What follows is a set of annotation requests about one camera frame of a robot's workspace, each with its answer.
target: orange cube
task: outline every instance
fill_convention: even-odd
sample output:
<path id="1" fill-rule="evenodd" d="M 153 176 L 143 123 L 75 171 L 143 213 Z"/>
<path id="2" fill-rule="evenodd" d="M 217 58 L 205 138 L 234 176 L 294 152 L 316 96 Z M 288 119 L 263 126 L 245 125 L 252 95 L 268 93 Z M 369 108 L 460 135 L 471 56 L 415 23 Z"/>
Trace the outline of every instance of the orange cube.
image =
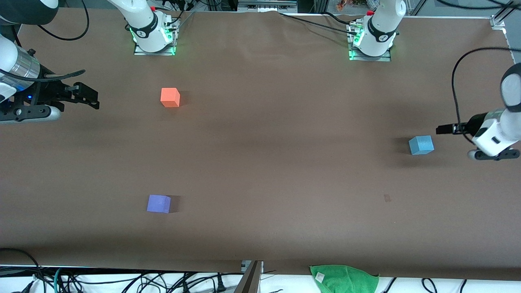
<path id="1" fill-rule="evenodd" d="M 161 89 L 161 103 L 166 108 L 179 107 L 179 100 L 181 94 L 176 88 L 162 88 Z"/>

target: purple cube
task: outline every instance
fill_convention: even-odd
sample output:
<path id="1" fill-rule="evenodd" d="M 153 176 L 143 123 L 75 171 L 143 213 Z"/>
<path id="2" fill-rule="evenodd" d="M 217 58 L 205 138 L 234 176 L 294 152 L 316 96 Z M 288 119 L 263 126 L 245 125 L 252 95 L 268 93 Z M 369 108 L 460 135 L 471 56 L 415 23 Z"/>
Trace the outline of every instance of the purple cube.
<path id="1" fill-rule="evenodd" d="M 170 197 L 150 194 L 146 211 L 168 214 L 170 212 Z"/>

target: green towel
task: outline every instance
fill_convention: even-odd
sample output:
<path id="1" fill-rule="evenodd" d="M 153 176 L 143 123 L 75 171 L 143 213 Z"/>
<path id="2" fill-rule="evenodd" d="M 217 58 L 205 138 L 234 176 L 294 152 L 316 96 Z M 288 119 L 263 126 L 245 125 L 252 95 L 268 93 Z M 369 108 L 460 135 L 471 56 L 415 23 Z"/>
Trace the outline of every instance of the green towel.
<path id="1" fill-rule="evenodd" d="M 311 266 L 322 293 L 375 293 L 379 277 L 346 265 Z"/>

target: white cloth tag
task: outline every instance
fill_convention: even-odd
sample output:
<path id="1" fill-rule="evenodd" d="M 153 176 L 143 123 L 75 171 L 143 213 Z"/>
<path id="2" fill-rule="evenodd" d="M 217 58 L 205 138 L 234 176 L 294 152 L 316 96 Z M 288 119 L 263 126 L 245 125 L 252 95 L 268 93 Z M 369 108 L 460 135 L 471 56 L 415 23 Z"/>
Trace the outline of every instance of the white cloth tag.
<path id="1" fill-rule="evenodd" d="M 315 280 L 317 280 L 319 283 L 322 284 L 322 281 L 324 280 L 325 275 L 323 273 L 317 273 Z"/>

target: brown table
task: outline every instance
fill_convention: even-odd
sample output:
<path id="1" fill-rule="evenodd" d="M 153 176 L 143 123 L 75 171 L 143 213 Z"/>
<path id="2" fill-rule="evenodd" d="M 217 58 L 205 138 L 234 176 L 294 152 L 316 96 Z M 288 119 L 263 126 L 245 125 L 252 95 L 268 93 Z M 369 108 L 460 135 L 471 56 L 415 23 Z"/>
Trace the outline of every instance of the brown table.
<path id="1" fill-rule="evenodd" d="M 520 161 L 474 162 L 462 137 L 435 136 L 455 122 L 456 60 L 506 45 L 487 19 L 406 18 L 393 61 L 367 63 L 349 61 L 345 34 L 277 13 L 196 13 L 172 57 L 132 55 L 118 11 L 90 15 L 74 42 L 22 28 L 43 65 L 86 69 L 68 83 L 96 89 L 101 108 L 0 127 L 1 246 L 46 265 L 237 271 L 262 259 L 278 273 L 335 263 L 521 279 Z M 46 27 L 83 26 L 81 9 L 62 9 Z M 508 52 L 461 64 L 464 119 L 502 106 L 511 64 Z M 164 108 L 162 87 L 184 105 Z M 436 150 L 411 156 L 419 135 Z M 179 211 L 147 212 L 149 194 Z"/>

